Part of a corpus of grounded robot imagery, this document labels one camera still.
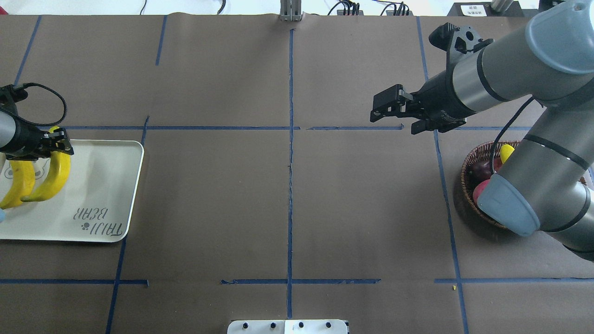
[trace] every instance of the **banana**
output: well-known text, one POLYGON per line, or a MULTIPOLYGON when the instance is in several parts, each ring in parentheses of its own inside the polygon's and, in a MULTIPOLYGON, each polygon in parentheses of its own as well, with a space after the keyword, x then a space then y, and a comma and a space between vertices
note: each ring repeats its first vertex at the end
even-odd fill
POLYGON ((12 168, 12 186, 0 202, 0 209, 21 205, 23 203, 21 197, 30 194, 35 187, 33 162, 11 160, 10 167, 12 168))
MULTIPOLYGON (((53 127, 49 132, 54 132, 58 127, 53 127)), ((48 176, 43 183, 30 195, 21 197, 23 202, 46 201, 56 196, 66 184, 70 174, 70 155, 62 152, 52 152, 49 161, 48 176)))

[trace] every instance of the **wicker basket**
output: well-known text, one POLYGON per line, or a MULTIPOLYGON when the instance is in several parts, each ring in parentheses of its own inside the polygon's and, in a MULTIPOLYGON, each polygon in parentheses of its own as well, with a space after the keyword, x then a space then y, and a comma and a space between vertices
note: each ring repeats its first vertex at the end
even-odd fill
MULTIPOLYGON (((492 143, 493 142, 490 141, 488 143, 484 143, 475 147, 472 151, 470 151, 470 153, 468 153, 466 159, 464 159, 464 162, 462 163, 462 170, 460 171, 462 195, 464 197, 464 202, 466 202, 466 204, 470 206, 470 209, 474 211, 482 220, 499 228, 507 229, 505 226, 496 222, 495 220, 493 220, 493 218, 489 217, 486 213, 481 211, 476 206, 475 202, 472 200, 472 192, 474 191, 477 185, 472 183, 472 180, 470 179, 469 175, 469 170, 471 166, 476 162, 489 160, 492 143)), ((501 146, 503 146, 504 144, 509 144, 513 147, 516 147, 519 143, 519 141, 500 141, 499 143, 497 143, 497 146, 495 147, 495 157, 499 157, 499 151, 501 150, 501 146)), ((581 177, 579 181, 582 184, 586 185, 586 180, 583 177, 581 177)))

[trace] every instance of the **white tray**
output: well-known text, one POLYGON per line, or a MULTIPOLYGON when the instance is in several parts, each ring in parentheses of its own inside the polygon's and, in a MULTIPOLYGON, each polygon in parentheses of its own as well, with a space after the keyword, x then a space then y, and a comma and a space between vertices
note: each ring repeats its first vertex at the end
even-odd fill
MULTIPOLYGON (((52 199, 5 210, 0 239, 115 242, 128 233, 144 149, 137 141, 71 140, 74 155, 66 185, 52 199)), ((49 159, 34 164, 36 187, 49 159)), ((12 184, 8 162, 0 199, 12 184)))

